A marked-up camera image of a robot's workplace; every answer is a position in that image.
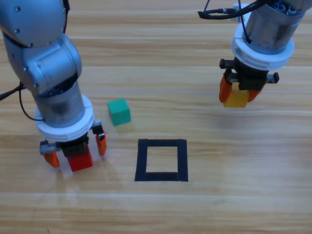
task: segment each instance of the black square outline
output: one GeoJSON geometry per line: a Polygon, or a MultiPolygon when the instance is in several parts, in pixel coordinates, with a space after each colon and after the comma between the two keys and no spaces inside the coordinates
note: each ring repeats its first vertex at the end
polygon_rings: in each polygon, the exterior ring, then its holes
{"type": "Polygon", "coordinates": [[[139,139],[135,181],[189,181],[187,141],[184,139],[139,139]],[[177,172],[146,172],[148,147],[177,147],[177,172]]]}

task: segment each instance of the white flange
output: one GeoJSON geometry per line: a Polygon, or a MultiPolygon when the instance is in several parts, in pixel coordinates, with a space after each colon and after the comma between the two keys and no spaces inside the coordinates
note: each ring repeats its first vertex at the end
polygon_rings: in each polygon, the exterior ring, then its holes
{"type": "Polygon", "coordinates": [[[243,40],[243,33],[243,26],[240,24],[235,31],[235,36],[232,39],[231,46],[234,55],[238,58],[238,60],[247,66],[264,71],[277,70],[285,66],[290,57],[293,55],[293,39],[289,41],[286,49],[282,53],[276,55],[264,55],[252,50],[248,45],[246,45],[243,40]]]}
{"type": "MultiPolygon", "coordinates": [[[[85,107],[85,113],[79,122],[65,128],[54,128],[47,125],[43,121],[36,121],[36,125],[40,133],[48,140],[57,142],[75,140],[86,134],[94,122],[94,113],[92,103],[86,96],[82,95],[82,101],[85,107]]],[[[35,118],[42,118],[38,109],[35,111],[35,118]]]]}

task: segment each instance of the wooden table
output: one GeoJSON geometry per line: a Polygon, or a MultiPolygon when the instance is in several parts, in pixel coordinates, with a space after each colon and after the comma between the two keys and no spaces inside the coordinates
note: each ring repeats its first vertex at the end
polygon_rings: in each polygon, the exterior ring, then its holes
{"type": "MultiPolygon", "coordinates": [[[[218,100],[236,25],[199,19],[204,0],[71,0],[67,34],[83,94],[107,133],[92,168],[53,170],[17,95],[0,104],[1,234],[311,234],[312,13],[280,82],[245,109],[218,100]],[[114,127],[107,102],[133,121],[114,127]],[[139,138],[187,139],[189,182],[135,182],[139,138]]],[[[211,8],[235,1],[212,1],[211,8]]],[[[1,90],[17,86],[3,40],[1,90]]],[[[30,114],[35,104],[23,93],[30,114]]],[[[175,171],[176,149],[149,149],[150,172],[175,171]]]]}

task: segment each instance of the green block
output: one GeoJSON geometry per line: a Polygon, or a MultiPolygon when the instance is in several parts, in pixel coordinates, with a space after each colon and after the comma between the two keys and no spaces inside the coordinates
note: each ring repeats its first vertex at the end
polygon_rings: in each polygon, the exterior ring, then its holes
{"type": "Polygon", "coordinates": [[[130,109],[124,98],[108,102],[107,107],[114,126],[131,121],[130,109]]]}

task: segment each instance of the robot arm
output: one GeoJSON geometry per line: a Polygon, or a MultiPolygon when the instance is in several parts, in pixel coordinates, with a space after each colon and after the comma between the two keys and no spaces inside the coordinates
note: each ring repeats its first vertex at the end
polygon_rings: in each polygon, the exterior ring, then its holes
{"type": "MultiPolygon", "coordinates": [[[[239,12],[244,16],[244,22],[237,27],[231,43],[234,60],[220,61],[220,68],[225,72],[219,97],[225,106],[230,106],[226,103],[232,94],[233,83],[238,82],[239,90],[246,92],[246,102],[238,107],[254,100],[265,84],[278,83],[278,73],[271,75],[269,71],[287,64],[294,52],[292,36],[311,7],[312,0],[257,0],[244,5],[241,10],[236,4],[235,17],[231,14],[223,17],[240,21],[239,12]]],[[[205,11],[199,15],[203,19],[217,18],[205,11]]]]}
{"type": "Polygon", "coordinates": [[[57,166],[56,151],[62,150],[75,171],[92,165],[90,129],[99,147],[106,143],[91,102],[80,93],[80,55],[65,35],[68,10],[68,0],[1,0],[0,29],[9,62],[38,107],[37,128],[49,140],[40,144],[40,153],[57,166]]]}

